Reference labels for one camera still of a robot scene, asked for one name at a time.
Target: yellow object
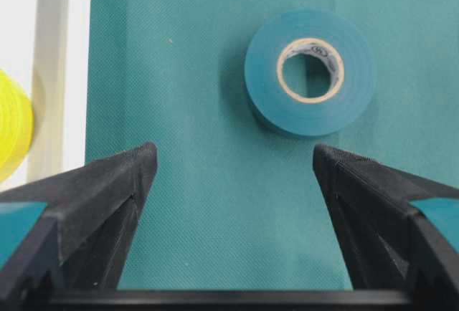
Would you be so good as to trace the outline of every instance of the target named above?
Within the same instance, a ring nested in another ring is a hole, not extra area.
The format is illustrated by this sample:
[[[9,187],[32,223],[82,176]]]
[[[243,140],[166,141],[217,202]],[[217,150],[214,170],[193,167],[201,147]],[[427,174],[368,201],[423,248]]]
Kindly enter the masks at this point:
[[[29,98],[0,70],[0,182],[21,164],[29,150],[33,129]]]

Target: teal electrical tape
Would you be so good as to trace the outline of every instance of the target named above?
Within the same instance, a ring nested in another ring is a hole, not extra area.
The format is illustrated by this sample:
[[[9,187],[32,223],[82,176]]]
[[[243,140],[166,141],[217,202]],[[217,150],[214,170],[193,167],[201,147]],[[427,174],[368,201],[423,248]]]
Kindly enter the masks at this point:
[[[313,55],[327,66],[331,82],[324,95],[303,97],[284,81],[283,63],[297,54]],[[245,84],[255,114],[269,127],[291,135],[325,135],[365,110],[374,94],[374,62],[351,23],[324,11],[292,11],[269,21],[253,37]]]

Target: tape roll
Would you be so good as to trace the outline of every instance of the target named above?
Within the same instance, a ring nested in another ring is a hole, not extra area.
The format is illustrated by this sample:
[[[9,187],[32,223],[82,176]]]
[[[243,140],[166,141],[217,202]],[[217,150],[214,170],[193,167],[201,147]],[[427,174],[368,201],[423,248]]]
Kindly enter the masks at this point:
[[[297,54],[313,55],[327,66],[331,82],[324,95],[301,96],[283,79],[284,61]],[[325,11],[292,11],[253,37],[245,84],[255,114],[269,127],[297,136],[325,135],[365,110],[374,94],[374,62],[353,24]]]
[[[0,182],[23,161],[32,140],[32,104],[0,70]]]

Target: teal fabric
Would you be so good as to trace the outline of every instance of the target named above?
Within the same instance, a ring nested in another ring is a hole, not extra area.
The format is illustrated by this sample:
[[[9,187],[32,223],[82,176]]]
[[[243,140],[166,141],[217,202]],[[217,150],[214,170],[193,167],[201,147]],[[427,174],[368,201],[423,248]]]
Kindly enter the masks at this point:
[[[410,202],[435,225],[451,246],[459,253],[459,200],[428,198]]]
[[[44,202],[0,202],[0,269],[46,207]]]
[[[293,9],[366,37],[377,90],[322,138],[259,126],[244,92],[254,33]],[[92,0],[87,160],[146,140],[158,173],[120,288],[351,288],[312,171],[325,142],[459,185],[457,0]]]

